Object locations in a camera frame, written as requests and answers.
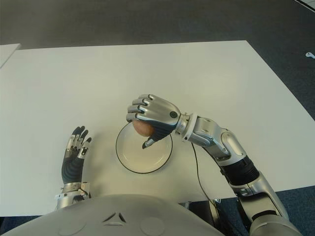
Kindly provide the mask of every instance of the egg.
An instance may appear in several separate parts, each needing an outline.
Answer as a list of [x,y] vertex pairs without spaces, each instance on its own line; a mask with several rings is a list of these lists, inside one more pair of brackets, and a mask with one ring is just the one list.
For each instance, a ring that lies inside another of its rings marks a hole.
[[134,120],[132,124],[137,133],[144,137],[149,137],[154,133],[154,128],[144,121]]

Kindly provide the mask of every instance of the wire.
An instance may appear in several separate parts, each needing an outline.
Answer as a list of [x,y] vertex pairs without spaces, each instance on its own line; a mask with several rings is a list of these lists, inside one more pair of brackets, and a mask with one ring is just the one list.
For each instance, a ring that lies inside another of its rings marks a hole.
[[201,188],[203,194],[206,196],[206,198],[208,199],[208,201],[216,208],[216,210],[217,210],[217,211],[220,211],[220,212],[223,214],[223,216],[225,217],[225,219],[227,220],[227,222],[229,223],[229,225],[230,225],[232,228],[234,228],[241,236],[244,236],[244,235],[242,234],[242,232],[241,232],[235,225],[233,225],[233,224],[229,221],[228,217],[226,216],[226,213],[225,213],[222,209],[217,208],[217,206],[211,201],[211,199],[210,199],[210,198],[208,197],[208,195],[206,194],[206,192],[205,192],[205,190],[204,190],[204,188],[202,187],[202,184],[201,184],[201,182],[200,182],[198,159],[197,159],[197,154],[196,154],[196,150],[195,150],[195,147],[194,147],[193,143],[191,143],[191,146],[192,146],[192,149],[193,149],[193,153],[195,154],[196,168],[197,168],[197,177],[198,177],[198,182],[199,182],[199,185],[200,185],[200,188]]
[[87,193],[87,191],[85,191],[85,190],[83,190],[82,188],[79,188],[82,192],[84,192],[84,194],[86,195],[86,196],[88,196],[89,194]]

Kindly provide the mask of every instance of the silver robotic arm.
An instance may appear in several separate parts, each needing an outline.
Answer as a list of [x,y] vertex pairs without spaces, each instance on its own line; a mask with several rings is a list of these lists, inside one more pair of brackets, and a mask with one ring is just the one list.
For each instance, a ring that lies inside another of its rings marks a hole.
[[235,135],[209,118],[182,114],[172,103],[155,95],[142,95],[128,108],[127,121],[151,124],[155,131],[143,144],[149,147],[173,130],[183,141],[203,147],[219,166],[235,195],[239,212],[250,235],[301,235],[289,222],[288,214],[266,180],[256,169]]
[[73,203],[90,198],[90,185],[82,183],[82,170],[84,159],[89,153],[91,138],[84,141],[88,130],[84,126],[77,127],[68,140],[62,165],[62,178],[64,186],[61,194],[56,196],[57,207],[60,209]]

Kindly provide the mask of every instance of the white table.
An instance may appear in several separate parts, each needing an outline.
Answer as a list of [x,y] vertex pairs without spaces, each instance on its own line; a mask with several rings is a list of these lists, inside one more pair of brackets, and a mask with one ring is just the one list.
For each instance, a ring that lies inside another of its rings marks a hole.
[[[78,125],[94,139],[83,176],[94,197],[205,200],[191,145],[180,137],[156,172],[136,174],[118,161],[126,108],[144,93],[232,130],[276,191],[315,184],[315,122],[246,41],[18,50],[0,73],[1,216],[54,210]],[[213,160],[196,151],[209,197],[233,197]]]
[[0,45],[0,68],[9,60],[15,50],[18,50],[21,44]]

